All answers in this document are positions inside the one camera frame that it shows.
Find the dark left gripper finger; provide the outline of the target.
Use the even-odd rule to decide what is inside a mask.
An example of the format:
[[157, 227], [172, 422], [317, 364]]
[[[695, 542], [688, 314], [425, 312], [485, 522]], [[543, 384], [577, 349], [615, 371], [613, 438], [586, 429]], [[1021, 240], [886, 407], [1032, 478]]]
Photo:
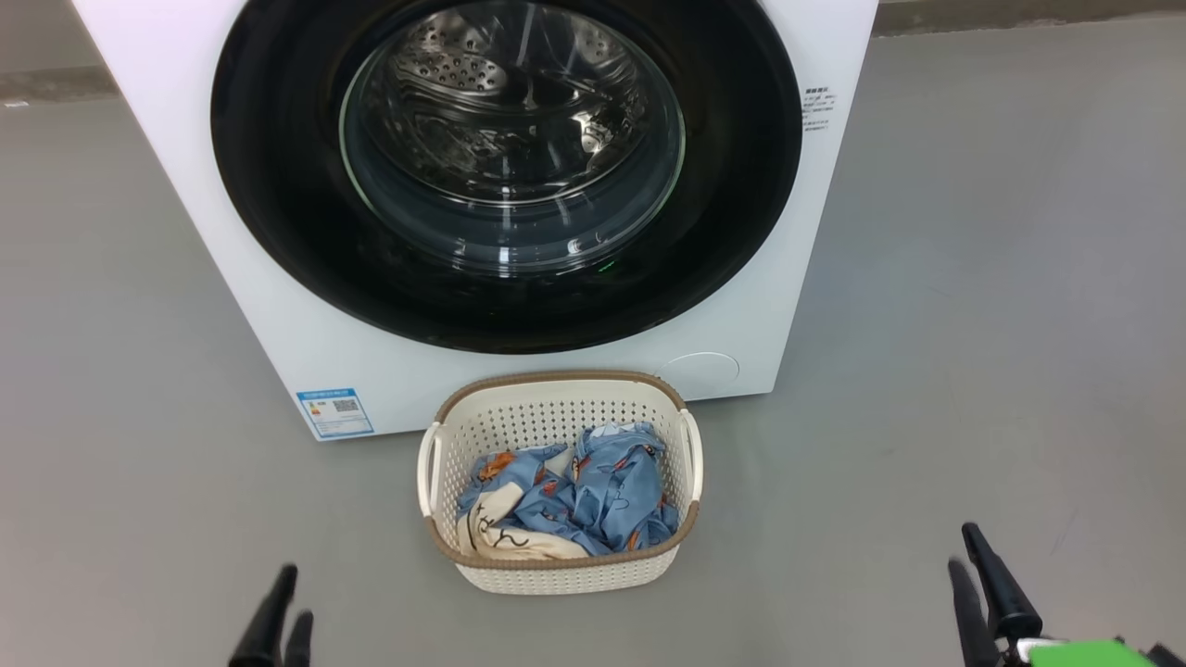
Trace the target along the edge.
[[299, 570], [285, 564], [272, 583], [270, 591], [259, 603], [246, 633], [232, 650], [229, 666], [299, 666], [299, 643], [281, 647], [283, 622], [292, 603]]
[[312, 666], [312, 630], [314, 615], [310, 610], [296, 614], [283, 647], [283, 667]]

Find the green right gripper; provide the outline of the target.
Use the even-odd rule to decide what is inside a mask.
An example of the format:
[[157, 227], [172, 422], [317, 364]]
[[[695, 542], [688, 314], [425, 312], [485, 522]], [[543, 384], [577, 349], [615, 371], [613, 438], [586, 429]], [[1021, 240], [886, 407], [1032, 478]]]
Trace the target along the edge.
[[1118, 640], [1054, 640], [1042, 635], [1042, 617], [1037, 614], [1010, 570], [975, 522], [961, 527], [967, 557], [978, 571], [981, 593], [965, 563], [948, 560], [954, 592], [954, 621], [967, 667], [1000, 666], [996, 640], [1010, 643], [1005, 666], [1159, 666], [1144, 653]]

